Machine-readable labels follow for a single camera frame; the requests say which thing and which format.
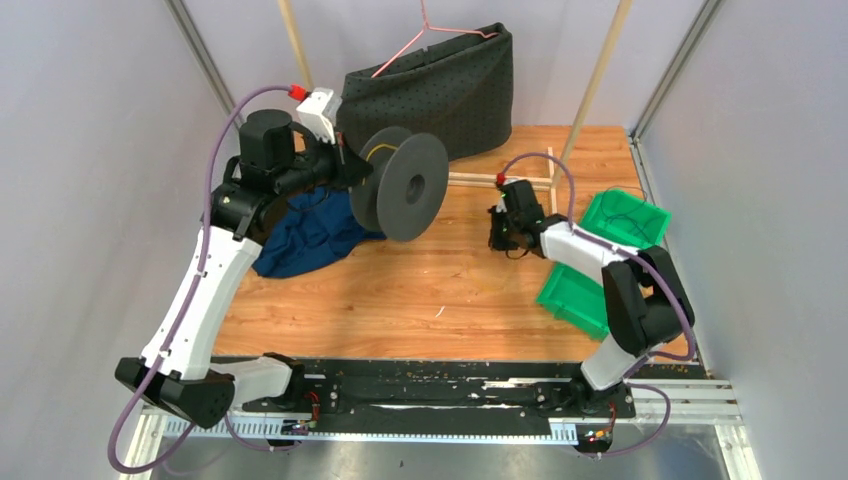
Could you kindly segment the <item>black cable spool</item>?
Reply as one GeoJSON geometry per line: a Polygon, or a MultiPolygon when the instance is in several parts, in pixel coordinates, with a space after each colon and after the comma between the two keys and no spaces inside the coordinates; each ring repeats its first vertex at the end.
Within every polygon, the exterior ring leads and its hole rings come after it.
{"type": "Polygon", "coordinates": [[[391,126],[373,135],[360,156],[374,172],[349,189],[357,222],[397,242],[421,236],[447,192],[449,159],[441,140],[430,133],[391,126]]]}

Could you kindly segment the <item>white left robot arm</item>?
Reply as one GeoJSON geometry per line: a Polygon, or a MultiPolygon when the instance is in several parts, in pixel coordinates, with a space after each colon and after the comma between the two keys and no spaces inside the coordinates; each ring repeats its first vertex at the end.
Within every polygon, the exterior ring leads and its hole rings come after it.
{"type": "Polygon", "coordinates": [[[317,187],[352,187],[372,173],[335,123],[329,112],[264,109],[239,127],[240,151],[211,193],[177,298],[142,353],[116,367],[116,379],[146,403],[201,428],[255,400],[270,399],[283,412],[304,404],[299,361],[266,353],[219,364],[211,356],[234,295],[290,198],[317,187]]]}

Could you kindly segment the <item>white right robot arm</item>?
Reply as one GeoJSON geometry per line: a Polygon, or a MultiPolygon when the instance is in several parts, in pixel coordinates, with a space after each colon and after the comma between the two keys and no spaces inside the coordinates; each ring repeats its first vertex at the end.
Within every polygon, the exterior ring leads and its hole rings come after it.
{"type": "Polygon", "coordinates": [[[611,402],[610,388],[638,364],[663,355],[663,346],[683,336],[684,360],[695,353],[695,316],[670,254],[658,245],[644,249],[606,240],[562,214],[545,214],[532,185],[501,177],[491,213],[509,246],[572,267],[602,288],[609,333],[580,365],[571,389],[573,407],[596,416],[611,402]]]}

